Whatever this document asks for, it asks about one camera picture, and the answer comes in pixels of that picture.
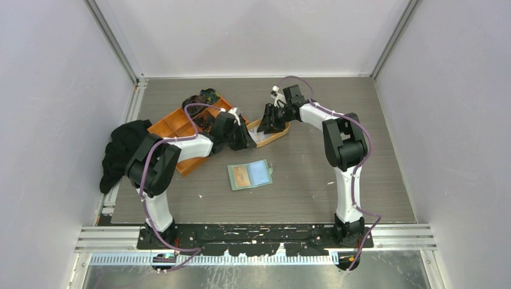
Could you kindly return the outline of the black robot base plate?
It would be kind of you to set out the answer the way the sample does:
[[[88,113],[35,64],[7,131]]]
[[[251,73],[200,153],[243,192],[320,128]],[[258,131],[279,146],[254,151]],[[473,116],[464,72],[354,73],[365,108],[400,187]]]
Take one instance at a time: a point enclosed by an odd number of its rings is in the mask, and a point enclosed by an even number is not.
[[[339,241],[331,224],[179,224],[163,237],[175,247],[200,248],[204,256],[273,256],[280,247],[286,256],[326,256],[331,249],[372,248],[372,237]]]

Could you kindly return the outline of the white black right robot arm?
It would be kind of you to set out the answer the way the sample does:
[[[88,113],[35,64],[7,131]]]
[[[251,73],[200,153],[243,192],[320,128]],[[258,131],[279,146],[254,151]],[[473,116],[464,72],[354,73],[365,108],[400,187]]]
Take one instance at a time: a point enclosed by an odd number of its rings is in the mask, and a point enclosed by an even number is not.
[[[334,214],[333,238],[342,247],[350,247],[365,231],[360,200],[359,177],[369,148],[356,114],[336,113],[313,99],[306,100],[298,85],[282,92],[272,88],[272,103],[266,104],[257,130],[265,134],[281,132],[294,120],[321,130],[325,157],[334,169],[337,184],[337,207]]]

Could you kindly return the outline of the silver Chlitina card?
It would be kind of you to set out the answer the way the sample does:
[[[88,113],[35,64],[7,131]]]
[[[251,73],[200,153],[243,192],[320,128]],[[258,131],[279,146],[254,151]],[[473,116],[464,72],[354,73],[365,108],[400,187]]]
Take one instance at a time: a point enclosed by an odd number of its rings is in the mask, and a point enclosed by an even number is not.
[[[264,132],[254,132],[251,135],[256,143],[262,143],[272,136],[272,134],[265,134]]]

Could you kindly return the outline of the green card holder wallet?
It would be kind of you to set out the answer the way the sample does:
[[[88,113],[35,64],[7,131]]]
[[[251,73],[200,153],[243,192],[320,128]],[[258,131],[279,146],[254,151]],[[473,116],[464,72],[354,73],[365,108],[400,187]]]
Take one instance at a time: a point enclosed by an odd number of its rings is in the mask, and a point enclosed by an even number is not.
[[[234,184],[232,167],[241,165],[247,166],[249,177],[251,180],[251,185],[249,187],[236,188]],[[273,168],[268,164],[267,160],[258,160],[247,164],[229,165],[227,166],[227,170],[230,179],[231,189],[233,191],[255,188],[273,183],[272,180]]]

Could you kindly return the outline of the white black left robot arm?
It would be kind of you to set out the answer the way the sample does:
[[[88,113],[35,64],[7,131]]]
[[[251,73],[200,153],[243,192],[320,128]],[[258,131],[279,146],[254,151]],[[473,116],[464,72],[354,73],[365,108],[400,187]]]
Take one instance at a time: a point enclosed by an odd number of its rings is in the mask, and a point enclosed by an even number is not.
[[[178,163],[192,158],[207,158],[225,148],[240,151],[255,146],[242,117],[225,111],[215,117],[206,132],[172,138],[147,135],[128,162],[125,175],[140,196],[153,242],[162,249],[175,243],[177,229],[166,190]]]

